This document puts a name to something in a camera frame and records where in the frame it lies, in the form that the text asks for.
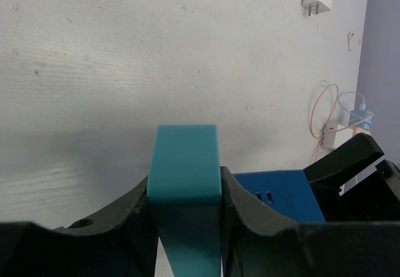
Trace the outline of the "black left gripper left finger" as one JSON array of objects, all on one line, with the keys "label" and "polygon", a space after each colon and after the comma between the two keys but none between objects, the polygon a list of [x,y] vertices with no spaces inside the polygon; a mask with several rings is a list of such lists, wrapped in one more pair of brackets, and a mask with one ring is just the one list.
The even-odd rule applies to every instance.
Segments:
[{"label": "black left gripper left finger", "polygon": [[147,183],[67,228],[1,223],[1,276],[154,276],[158,228]]}]

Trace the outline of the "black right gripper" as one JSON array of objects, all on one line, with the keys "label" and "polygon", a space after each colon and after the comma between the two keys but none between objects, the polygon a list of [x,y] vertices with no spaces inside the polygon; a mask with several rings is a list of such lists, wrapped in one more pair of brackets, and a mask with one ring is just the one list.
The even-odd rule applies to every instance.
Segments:
[{"label": "black right gripper", "polygon": [[303,169],[326,221],[399,221],[399,168],[383,160],[345,193],[339,188],[384,156],[372,136],[357,133]]}]

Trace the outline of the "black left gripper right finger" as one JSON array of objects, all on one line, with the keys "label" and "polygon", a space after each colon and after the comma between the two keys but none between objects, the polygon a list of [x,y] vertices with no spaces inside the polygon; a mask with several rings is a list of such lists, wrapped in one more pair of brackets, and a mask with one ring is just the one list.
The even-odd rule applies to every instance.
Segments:
[{"label": "black left gripper right finger", "polygon": [[398,222],[298,223],[221,182],[224,276],[399,276]]}]

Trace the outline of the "dark blue plug adapter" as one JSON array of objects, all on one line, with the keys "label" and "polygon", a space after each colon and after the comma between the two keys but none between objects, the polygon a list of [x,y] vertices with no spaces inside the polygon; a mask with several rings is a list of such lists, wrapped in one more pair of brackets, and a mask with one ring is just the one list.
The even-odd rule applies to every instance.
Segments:
[{"label": "dark blue plug adapter", "polygon": [[325,222],[301,170],[236,173],[234,177],[244,189],[283,216],[300,223]]}]

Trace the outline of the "teal power strip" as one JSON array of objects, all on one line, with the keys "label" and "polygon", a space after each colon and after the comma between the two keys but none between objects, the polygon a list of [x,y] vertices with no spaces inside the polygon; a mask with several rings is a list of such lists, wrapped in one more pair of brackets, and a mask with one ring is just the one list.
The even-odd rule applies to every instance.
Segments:
[{"label": "teal power strip", "polygon": [[147,198],[174,276],[220,276],[222,184],[216,125],[158,127]]}]

